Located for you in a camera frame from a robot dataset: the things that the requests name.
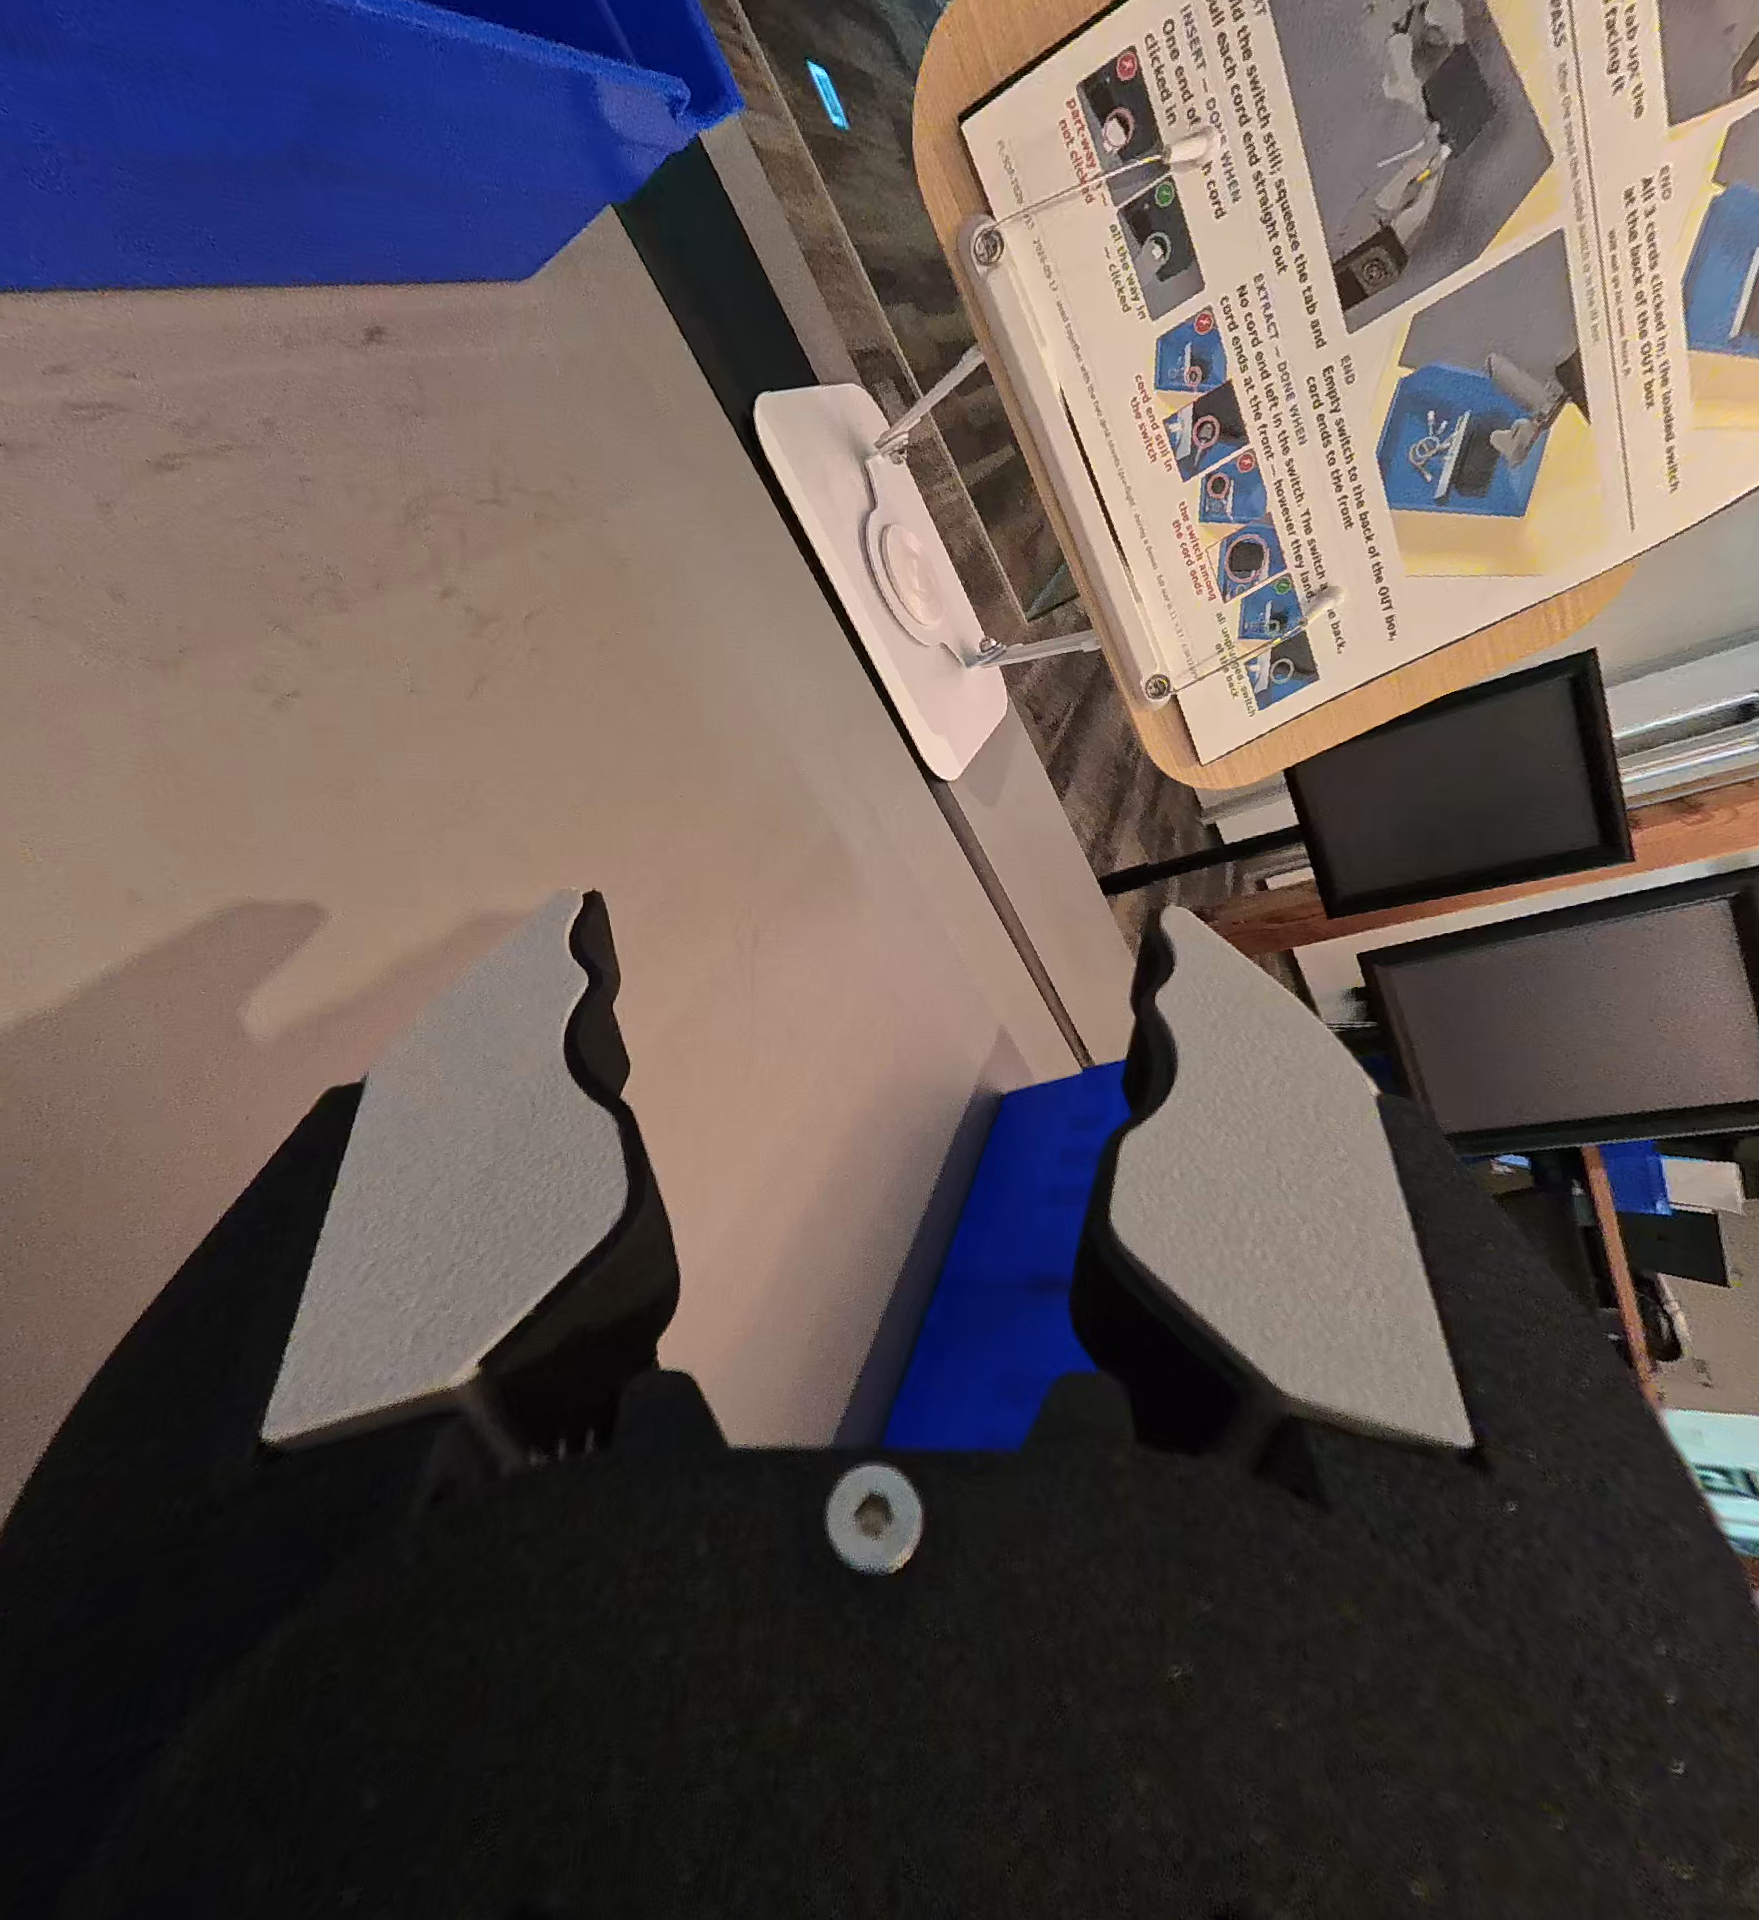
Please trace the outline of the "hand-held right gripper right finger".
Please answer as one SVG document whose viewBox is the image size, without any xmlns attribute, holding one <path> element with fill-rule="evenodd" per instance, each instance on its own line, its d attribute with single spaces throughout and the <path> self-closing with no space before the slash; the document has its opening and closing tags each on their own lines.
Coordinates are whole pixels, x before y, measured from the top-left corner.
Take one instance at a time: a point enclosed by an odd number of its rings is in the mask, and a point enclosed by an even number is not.
<svg viewBox="0 0 1759 1920">
<path fill-rule="evenodd" d="M 1349 1475 L 1473 1487 L 1479 1439 L 1381 1093 L 1187 907 L 1143 936 L 1127 1113 L 1074 1331 L 1144 1448 L 1308 1500 Z"/>
</svg>

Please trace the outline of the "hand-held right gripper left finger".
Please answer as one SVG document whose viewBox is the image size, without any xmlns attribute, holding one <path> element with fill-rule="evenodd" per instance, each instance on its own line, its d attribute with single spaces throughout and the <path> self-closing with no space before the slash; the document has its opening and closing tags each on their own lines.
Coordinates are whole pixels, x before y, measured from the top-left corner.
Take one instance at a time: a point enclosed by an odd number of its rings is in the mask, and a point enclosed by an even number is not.
<svg viewBox="0 0 1759 1920">
<path fill-rule="evenodd" d="M 427 1413 L 514 1452 L 604 1435 L 680 1301 L 601 894 L 562 894 L 363 1080 L 260 1439 Z"/>
</svg>

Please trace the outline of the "blue plastic bin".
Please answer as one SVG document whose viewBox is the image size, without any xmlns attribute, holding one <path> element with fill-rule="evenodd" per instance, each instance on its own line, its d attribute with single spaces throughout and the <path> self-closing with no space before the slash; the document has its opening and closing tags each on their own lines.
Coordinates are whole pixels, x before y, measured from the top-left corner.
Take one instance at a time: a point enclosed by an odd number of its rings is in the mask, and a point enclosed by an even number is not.
<svg viewBox="0 0 1759 1920">
<path fill-rule="evenodd" d="M 893 1452 L 1012 1452 L 1092 1372 L 1069 1293 L 1120 1062 L 1010 1091 L 992 1117 L 883 1432 Z"/>
<path fill-rule="evenodd" d="M 741 109 L 700 4 L 0 3 L 0 294 L 520 282 Z"/>
</svg>

